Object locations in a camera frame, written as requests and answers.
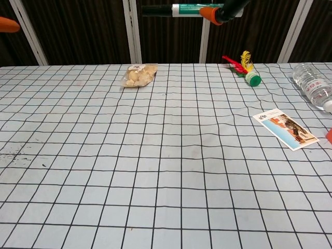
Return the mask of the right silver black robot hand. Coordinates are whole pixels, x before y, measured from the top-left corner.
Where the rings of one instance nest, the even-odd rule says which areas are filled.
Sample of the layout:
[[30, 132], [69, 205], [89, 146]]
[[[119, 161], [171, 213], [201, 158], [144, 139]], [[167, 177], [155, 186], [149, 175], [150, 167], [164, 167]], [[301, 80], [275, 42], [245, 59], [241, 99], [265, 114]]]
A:
[[223, 7], [203, 7], [199, 10], [199, 14], [219, 26], [235, 18], [249, 2], [250, 0], [225, 1]]

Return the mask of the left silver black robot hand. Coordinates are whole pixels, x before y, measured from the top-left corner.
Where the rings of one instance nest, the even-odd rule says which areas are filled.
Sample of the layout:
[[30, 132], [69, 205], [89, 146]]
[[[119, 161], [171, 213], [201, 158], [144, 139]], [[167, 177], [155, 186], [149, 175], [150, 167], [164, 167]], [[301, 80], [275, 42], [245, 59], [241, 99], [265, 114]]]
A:
[[15, 33], [20, 30], [20, 25], [12, 19], [0, 17], [0, 32], [1, 33]]

